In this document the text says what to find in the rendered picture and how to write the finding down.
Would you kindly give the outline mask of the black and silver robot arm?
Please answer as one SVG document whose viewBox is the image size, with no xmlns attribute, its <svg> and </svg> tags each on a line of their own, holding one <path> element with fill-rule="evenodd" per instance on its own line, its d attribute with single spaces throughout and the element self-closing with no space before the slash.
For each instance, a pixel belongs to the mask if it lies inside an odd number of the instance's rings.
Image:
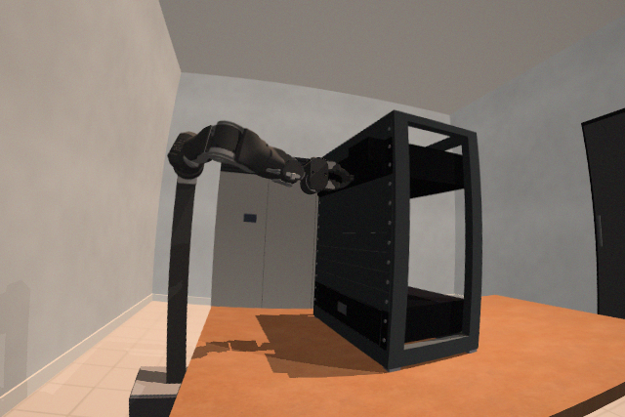
<svg viewBox="0 0 625 417">
<path fill-rule="evenodd" d="M 167 156 L 178 175 L 178 184 L 196 185 L 203 164 L 211 160 L 226 162 L 290 188 L 304 176 L 304 167 L 297 159 L 282 149 L 269 147 L 255 132 L 225 120 L 198 134 L 180 133 Z"/>
</svg>

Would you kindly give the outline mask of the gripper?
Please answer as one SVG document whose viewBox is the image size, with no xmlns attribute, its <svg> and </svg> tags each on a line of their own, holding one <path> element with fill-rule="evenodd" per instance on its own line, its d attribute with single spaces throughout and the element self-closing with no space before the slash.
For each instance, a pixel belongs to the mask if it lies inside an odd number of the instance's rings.
<svg viewBox="0 0 625 417">
<path fill-rule="evenodd" d="M 342 183 L 328 179 L 328 173 L 341 176 Z M 304 166 L 304 176 L 300 180 L 300 186 L 304 193 L 314 194 L 322 190 L 331 191 L 344 188 L 353 180 L 354 175 L 350 175 L 335 161 L 325 160 L 322 157 L 312 157 Z"/>
</svg>

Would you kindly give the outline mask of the black server rack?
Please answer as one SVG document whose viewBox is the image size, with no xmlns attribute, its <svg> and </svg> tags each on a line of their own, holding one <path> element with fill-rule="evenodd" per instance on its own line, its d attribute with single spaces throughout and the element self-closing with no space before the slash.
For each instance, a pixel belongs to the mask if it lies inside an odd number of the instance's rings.
<svg viewBox="0 0 625 417">
<path fill-rule="evenodd" d="M 412 145 L 408 126 L 449 138 Z M 457 146 L 462 155 L 446 151 Z M 314 317 L 388 372 L 475 353 L 482 279 L 477 133 L 393 110 L 322 158 L 354 180 L 317 193 Z M 457 189 L 465 192 L 464 299 L 408 286 L 410 199 Z"/>
</svg>

